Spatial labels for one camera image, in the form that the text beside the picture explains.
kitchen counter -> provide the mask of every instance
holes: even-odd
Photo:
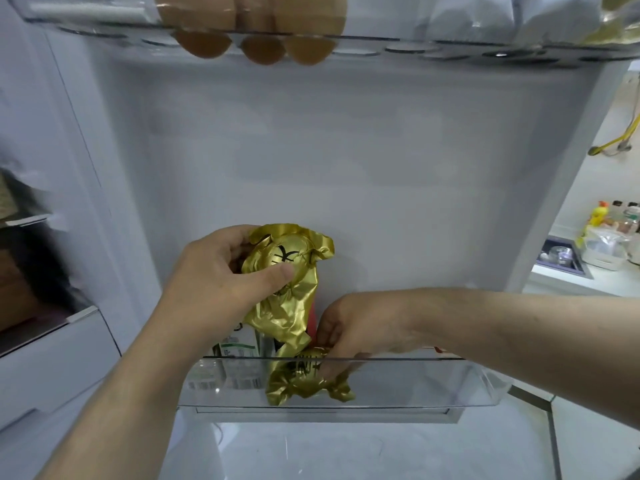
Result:
[[[619,271],[585,264],[593,279],[564,273],[536,264],[531,270],[529,282],[558,289],[563,294],[606,295],[640,298],[640,267],[624,263]]]

black printed character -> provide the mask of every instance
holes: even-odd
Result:
[[[280,250],[280,252],[282,253],[282,256],[279,254],[276,254],[276,258],[280,258],[281,261],[280,262],[293,262],[293,259],[290,259],[289,256],[291,256],[292,254],[298,254],[299,251],[291,251],[291,252],[287,252],[286,249],[284,249],[284,246],[278,246],[278,249]]]

gold foil wrapper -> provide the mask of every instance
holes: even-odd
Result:
[[[258,303],[244,323],[284,345],[278,357],[295,357],[311,342],[307,322],[318,285],[316,262],[334,254],[333,240],[296,224],[270,224],[252,232],[255,245],[242,266],[243,273],[288,262],[295,267],[293,280]]]
[[[640,42],[640,0],[602,0],[602,24],[584,40],[587,45]]]
[[[320,376],[320,364],[328,352],[329,349],[325,347],[312,347],[298,354],[298,357],[304,360],[277,362],[269,376],[266,389],[269,404],[281,406],[293,395],[306,399],[322,390],[326,390],[330,397],[343,403],[354,400],[355,394],[347,384],[347,371],[332,381]]]

yellow hose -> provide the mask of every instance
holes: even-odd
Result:
[[[589,154],[591,156],[599,155],[600,153],[602,153],[603,150],[606,150],[612,144],[616,144],[616,143],[619,143],[620,141],[628,140],[634,135],[634,133],[636,132],[636,129],[638,128],[638,125],[640,125],[640,116],[638,116],[633,121],[633,123],[629,125],[629,128],[627,128],[627,131],[625,131],[625,133],[622,136],[620,136],[619,138],[615,138],[610,142],[603,144],[602,146],[592,146],[591,149],[589,149]]]

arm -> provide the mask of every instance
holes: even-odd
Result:
[[[222,229],[186,247],[151,318],[38,480],[158,476],[191,366],[254,304],[292,279],[290,265],[233,273],[252,229]]]
[[[318,341],[334,357],[438,346],[640,428],[640,300],[466,289],[347,295]],[[323,364],[333,376],[340,365]]]

